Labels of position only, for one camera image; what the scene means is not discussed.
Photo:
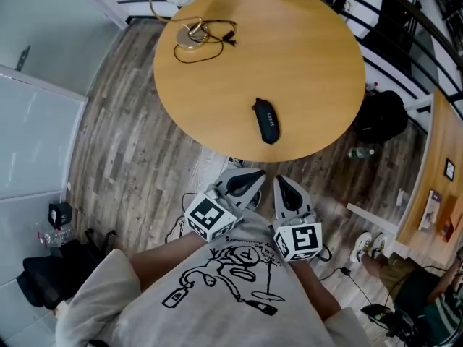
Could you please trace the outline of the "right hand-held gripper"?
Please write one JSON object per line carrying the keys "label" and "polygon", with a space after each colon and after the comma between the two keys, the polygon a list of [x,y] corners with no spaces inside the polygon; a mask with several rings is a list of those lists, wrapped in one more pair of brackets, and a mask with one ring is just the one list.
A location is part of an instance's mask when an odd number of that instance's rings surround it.
{"label": "right hand-held gripper", "polygon": [[275,220],[273,241],[286,262],[308,260],[323,248],[322,225],[311,210],[308,192],[296,181],[282,175],[273,180]]}

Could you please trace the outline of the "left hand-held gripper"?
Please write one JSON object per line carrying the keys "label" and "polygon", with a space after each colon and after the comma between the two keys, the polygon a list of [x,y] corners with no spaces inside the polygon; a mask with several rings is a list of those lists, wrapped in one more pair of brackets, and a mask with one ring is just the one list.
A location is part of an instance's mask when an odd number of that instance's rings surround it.
{"label": "left hand-held gripper", "polygon": [[236,168],[223,172],[198,193],[186,209],[187,225],[207,242],[228,233],[243,220],[244,209],[260,191],[266,173],[258,168]]}

